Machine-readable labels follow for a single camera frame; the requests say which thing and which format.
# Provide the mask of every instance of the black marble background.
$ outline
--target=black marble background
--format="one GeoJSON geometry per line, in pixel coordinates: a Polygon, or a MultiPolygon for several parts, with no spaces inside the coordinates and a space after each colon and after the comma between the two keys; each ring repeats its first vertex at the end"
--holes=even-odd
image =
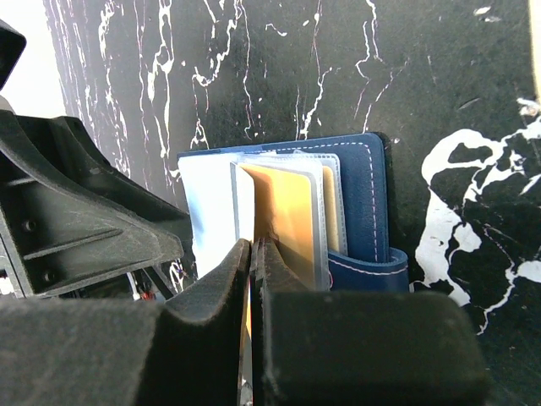
{"type": "Polygon", "coordinates": [[[409,254],[415,287],[452,294],[457,283],[500,392],[541,404],[541,276],[519,270],[540,261],[541,240],[541,124],[516,102],[535,98],[526,0],[44,3],[67,110],[119,170],[179,207],[180,151],[381,133],[391,242],[409,254]],[[449,162],[465,167],[428,182],[425,158],[460,129],[489,146],[452,146],[449,162]],[[509,171],[464,200],[494,168],[509,171]],[[417,261],[437,218],[431,190],[456,215],[440,241],[449,270],[417,261]],[[458,250],[468,239],[481,247],[458,250]],[[432,271],[445,277],[427,282],[432,271]]]}

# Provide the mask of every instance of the black plastic mount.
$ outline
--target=black plastic mount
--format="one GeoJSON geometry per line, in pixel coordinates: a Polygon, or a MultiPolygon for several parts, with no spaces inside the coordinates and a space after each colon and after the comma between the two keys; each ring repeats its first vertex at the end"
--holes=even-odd
{"type": "Polygon", "coordinates": [[[20,298],[176,260],[192,239],[189,216],[111,167],[77,118],[8,111],[0,111],[0,237],[0,269],[20,298]]]}

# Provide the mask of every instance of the card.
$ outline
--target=card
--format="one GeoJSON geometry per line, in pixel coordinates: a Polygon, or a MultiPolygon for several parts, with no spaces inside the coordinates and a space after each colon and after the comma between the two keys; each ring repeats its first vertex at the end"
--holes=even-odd
{"type": "Polygon", "coordinates": [[[323,165],[323,186],[325,195],[325,220],[329,250],[347,255],[346,216],[342,196],[340,159],[337,154],[314,154],[295,150],[293,154],[281,156],[313,159],[323,165]]]}
{"type": "Polygon", "coordinates": [[[232,164],[236,156],[195,155],[178,160],[199,277],[217,267],[239,238],[254,239],[254,181],[232,164]]]}
{"type": "Polygon", "coordinates": [[[306,175],[242,163],[254,180],[254,237],[270,237],[289,268],[315,289],[312,184],[306,175]]]}
{"type": "MultiPolygon", "coordinates": [[[[267,183],[266,189],[261,188],[260,190],[267,195],[273,194],[273,198],[278,199],[272,201],[269,205],[262,206],[264,203],[258,200],[258,180],[254,178],[256,196],[255,237],[259,236],[257,227],[258,213],[261,215],[261,210],[266,210],[267,213],[270,212],[270,214],[266,214],[268,217],[280,223],[278,228],[288,239],[287,242],[283,239],[278,241],[274,239],[286,264],[293,272],[298,274],[307,287],[328,290],[330,282],[321,165],[318,162],[306,160],[295,160],[293,162],[291,159],[284,157],[241,156],[240,159],[241,165],[253,178],[258,176],[260,184],[267,183]],[[260,167],[257,174],[254,173],[253,166],[260,167]],[[280,213],[280,216],[275,216],[276,211],[280,213]],[[303,230],[309,230],[306,225],[309,220],[312,227],[311,233],[299,235],[298,233],[303,230]],[[306,283],[306,279],[303,279],[302,275],[308,275],[306,271],[308,269],[307,262],[299,261],[299,258],[306,259],[309,257],[311,257],[309,262],[312,269],[310,276],[314,281],[306,283]]],[[[276,224],[271,222],[271,225],[274,228],[270,228],[270,230],[276,234],[276,224]]]]}

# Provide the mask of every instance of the white wall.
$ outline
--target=white wall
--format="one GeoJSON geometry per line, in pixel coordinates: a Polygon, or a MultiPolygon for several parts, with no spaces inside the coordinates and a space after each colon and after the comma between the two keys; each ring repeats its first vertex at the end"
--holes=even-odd
{"type": "Polygon", "coordinates": [[[42,0],[0,0],[0,19],[26,37],[26,48],[0,91],[19,115],[66,113],[60,76],[42,0]]]}

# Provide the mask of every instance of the blue card holder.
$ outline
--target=blue card holder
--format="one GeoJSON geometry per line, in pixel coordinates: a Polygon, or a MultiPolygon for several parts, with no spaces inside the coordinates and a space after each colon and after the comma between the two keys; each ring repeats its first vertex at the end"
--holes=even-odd
{"type": "Polygon", "coordinates": [[[389,247],[385,154],[376,134],[234,146],[179,156],[295,150],[337,154],[340,159],[348,256],[329,252],[331,290],[408,292],[407,255],[389,247]]]}

